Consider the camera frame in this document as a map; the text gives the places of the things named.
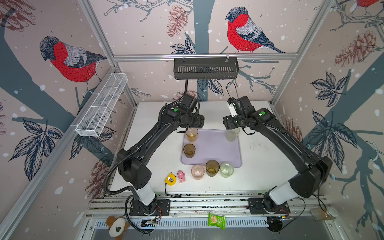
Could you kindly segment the pale green frosted glass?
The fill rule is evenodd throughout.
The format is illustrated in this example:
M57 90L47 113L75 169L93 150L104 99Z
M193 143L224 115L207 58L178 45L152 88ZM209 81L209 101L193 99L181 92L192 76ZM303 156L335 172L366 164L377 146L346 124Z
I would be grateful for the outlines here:
M235 141L237 138L238 138L238 135L240 133L240 130L241 128L236 128L236 129L232 129L232 130L227 130L226 131L226 139L229 141L229 142L233 142Z

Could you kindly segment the yellow clear glass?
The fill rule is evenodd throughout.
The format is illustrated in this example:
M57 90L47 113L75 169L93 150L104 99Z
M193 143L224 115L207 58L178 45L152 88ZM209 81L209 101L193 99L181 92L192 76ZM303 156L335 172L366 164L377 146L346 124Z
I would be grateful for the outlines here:
M199 133L198 129L188 128L188 130L186 131L187 140L190 143L194 143L198 138L198 133Z

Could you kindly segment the brown textured glass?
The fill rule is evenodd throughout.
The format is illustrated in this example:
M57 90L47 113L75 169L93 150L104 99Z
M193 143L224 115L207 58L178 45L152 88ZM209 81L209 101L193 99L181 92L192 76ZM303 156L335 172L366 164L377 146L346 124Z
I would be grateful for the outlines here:
M196 147L193 144L186 144L183 148L183 152L187 158L193 158L196 153Z

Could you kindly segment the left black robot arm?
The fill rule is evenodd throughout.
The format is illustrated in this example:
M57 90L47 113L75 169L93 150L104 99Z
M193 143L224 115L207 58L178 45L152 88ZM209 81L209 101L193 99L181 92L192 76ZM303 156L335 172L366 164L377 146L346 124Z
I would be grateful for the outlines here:
M161 108L156 124L140 141L129 150L119 152L118 173L132 185L119 190L119 193L132 191L142 207L154 211L157 196L150 186L152 172L147 163L163 141L178 128L204 127L204 116L199 114L199 108L200 103L195 97L183 94L180 99Z

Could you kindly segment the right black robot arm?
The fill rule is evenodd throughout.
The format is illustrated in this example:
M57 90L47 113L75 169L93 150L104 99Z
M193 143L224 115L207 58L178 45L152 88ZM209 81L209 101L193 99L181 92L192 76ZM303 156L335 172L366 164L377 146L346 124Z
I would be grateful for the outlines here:
M266 211L275 212L286 201L309 198L329 176L332 160L320 157L294 138L266 108L256 110L247 96L227 101L230 115L223 118L227 130L250 128L269 139L294 165L298 173L264 195Z

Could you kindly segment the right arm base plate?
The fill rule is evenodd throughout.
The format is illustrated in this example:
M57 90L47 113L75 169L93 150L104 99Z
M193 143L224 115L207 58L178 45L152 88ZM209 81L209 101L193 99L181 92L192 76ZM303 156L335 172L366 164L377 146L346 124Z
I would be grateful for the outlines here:
M250 198L248 201L248 209L251 215L290 215L291 211L287 202L282 205L276 205L271 200L262 198Z

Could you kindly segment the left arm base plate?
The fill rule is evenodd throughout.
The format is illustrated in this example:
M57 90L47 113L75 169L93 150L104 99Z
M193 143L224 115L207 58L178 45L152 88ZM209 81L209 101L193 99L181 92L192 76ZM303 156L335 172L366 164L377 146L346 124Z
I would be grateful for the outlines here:
M145 206L139 200L132 200L128 204L130 216L168 216L170 213L170 200L154 199L148 206Z

